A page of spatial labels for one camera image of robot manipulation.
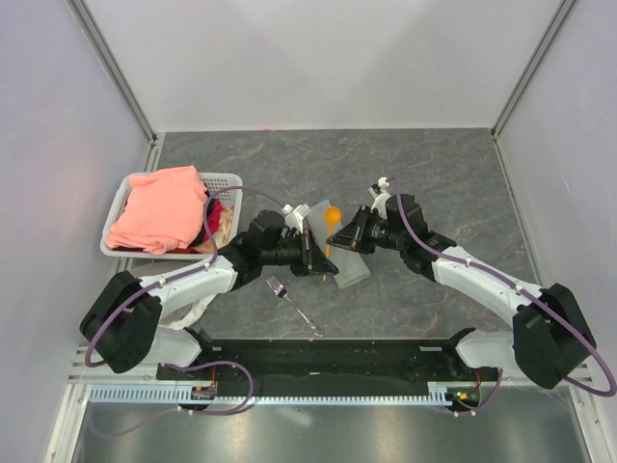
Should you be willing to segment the grey cloth napkin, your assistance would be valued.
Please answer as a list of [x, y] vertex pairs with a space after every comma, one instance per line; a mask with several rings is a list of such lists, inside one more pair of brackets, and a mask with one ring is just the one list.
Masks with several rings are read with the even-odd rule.
[[[328, 226], [324, 222], [324, 212], [331, 206], [329, 200], [324, 200], [310, 207], [311, 213], [308, 215], [308, 225], [310, 226], [314, 238], [325, 253]], [[342, 218], [339, 225], [335, 227], [334, 233], [342, 228]], [[339, 289], [356, 285], [371, 276], [371, 272], [359, 254], [332, 247], [329, 259], [338, 267], [338, 274], [334, 280]]]

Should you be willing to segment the orange plastic spoon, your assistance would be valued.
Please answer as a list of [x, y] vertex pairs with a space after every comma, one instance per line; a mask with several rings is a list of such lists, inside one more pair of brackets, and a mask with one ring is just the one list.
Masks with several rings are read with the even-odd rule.
[[[326, 240], [333, 235], [335, 231], [335, 227], [340, 224], [342, 218], [342, 214], [339, 208], [336, 206], [329, 206], [324, 212], [324, 222], [328, 226], [328, 235]], [[331, 255], [332, 246], [326, 242], [326, 251], [325, 256], [329, 258]], [[325, 283], [328, 279], [327, 275], [323, 275], [322, 281]]]

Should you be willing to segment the clear-handled metal fork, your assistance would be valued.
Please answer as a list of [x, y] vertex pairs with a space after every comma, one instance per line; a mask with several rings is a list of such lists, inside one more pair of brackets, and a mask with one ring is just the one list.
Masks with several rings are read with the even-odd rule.
[[324, 329], [316, 324], [306, 313], [304, 313], [299, 306], [291, 299], [286, 287], [274, 276], [269, 276], [266, 278], [266, 284], [270, 287], [270, 289], [274, 292], [274, 294], [284, 300], [308, 325], [308, 327], [313, 331], [313, 334], [321, 338], [324, 336]]

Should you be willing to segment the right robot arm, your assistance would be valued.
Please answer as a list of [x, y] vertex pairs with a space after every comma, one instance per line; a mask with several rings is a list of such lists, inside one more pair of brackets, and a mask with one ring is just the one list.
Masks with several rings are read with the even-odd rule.
[[398, 252], [414, 273], [454, 288], [507, 323], [505, 332], [472, 330], [442, 354], [443, 372], [466, 378], [476, 368], [516, 368], [551, 389], [590, 355], [595, 341], [573, 293], [530, 284], [475, 259], [455, 241], [428, 228], [411, 195], [362, 206], [328, 244], [363, 255]]

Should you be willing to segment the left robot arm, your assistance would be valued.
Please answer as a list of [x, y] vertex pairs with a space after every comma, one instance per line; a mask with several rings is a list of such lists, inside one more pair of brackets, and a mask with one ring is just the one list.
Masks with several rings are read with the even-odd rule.
[[211, 259], [144, 278], [129, 271], [114, 275], [79, 327], [89, 343], [86, 365], [120, 374], [150, 361], [176, 364], [189, 378], [204, 378], [211, 369], [210, 354], [195, 335], [166, 329], [161, 319], [248, 285], [266, 266], [286, 266], [296, 277], [338, 272], [302, 219], [263, 210]]

